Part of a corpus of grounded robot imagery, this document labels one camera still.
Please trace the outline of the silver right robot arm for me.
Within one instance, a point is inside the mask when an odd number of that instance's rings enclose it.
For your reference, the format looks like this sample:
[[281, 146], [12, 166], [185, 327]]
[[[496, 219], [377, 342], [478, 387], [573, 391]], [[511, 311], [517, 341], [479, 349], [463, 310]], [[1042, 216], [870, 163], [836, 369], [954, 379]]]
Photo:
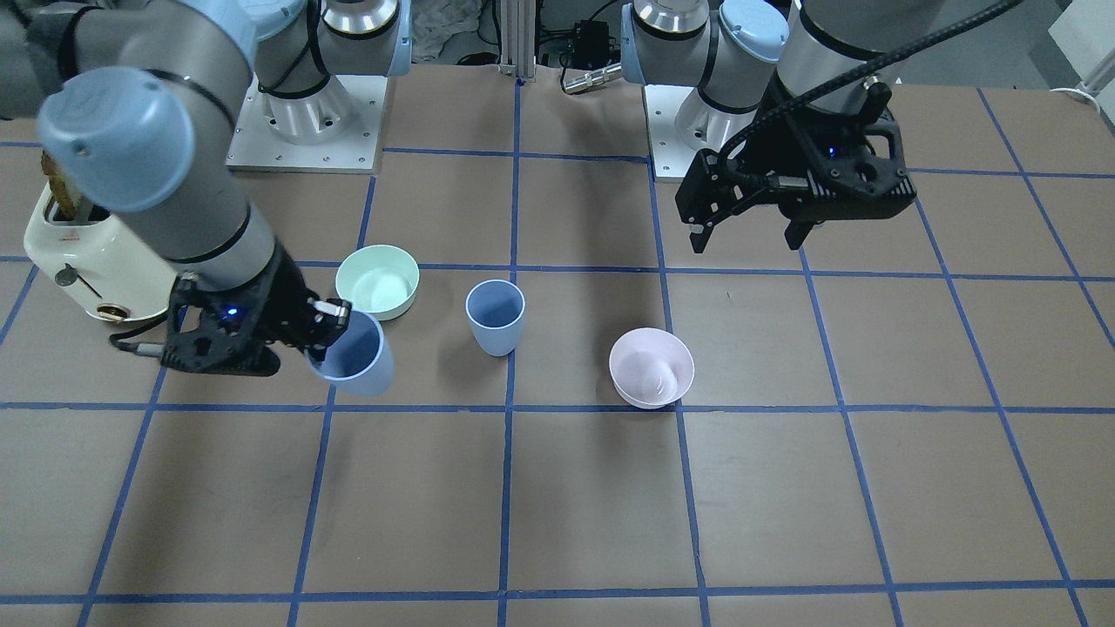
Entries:
[[3, 120], [175, 271], [159, 344], [172, 370], [271, 376], [274, 344], [320, 373], [355, 340], [350, 302], [307, 288], [226, 167], [248, 87], [306, 100], [340, 75], [401, 76], [407, 1], [4, 1]]

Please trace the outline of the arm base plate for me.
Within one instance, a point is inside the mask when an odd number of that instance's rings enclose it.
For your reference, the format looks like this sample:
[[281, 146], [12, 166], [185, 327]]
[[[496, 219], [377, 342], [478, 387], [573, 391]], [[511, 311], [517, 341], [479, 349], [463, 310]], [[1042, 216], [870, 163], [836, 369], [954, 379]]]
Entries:
[[767, 84], [737, 89], [730, 102], [688, 84], [646, 84], [644, 119], [655, 181], [679, 183], [697, 151], [718, 151], [750, 124]]
[[226, 165], [243, 172], [371, 175], [382, 148], [386, 77], [331, 77], [322, 91], [284, 99], [248, 88]]

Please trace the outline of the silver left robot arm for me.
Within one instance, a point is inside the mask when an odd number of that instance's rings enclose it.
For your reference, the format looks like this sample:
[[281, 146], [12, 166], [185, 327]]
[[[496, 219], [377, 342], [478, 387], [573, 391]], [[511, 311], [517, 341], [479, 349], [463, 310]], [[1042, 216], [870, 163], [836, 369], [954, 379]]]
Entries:
[[820, 96], [730, 143], [740, 122], [865, 61], [911, 44], [935, 22], [939, 1], [804, 1], [780, 11], [766, 1], [633, 1], [622, 9], [626, 80], [692, 87], [694, 120], [729, 117], [697, 139], [673, 196], [702, 253], [724, 219], [776, 204], [788, 219], [787, 245], [803, 245], [831, 219], [889, 219], [915, 202], [900, 132], [888, 110], [900, 65]]

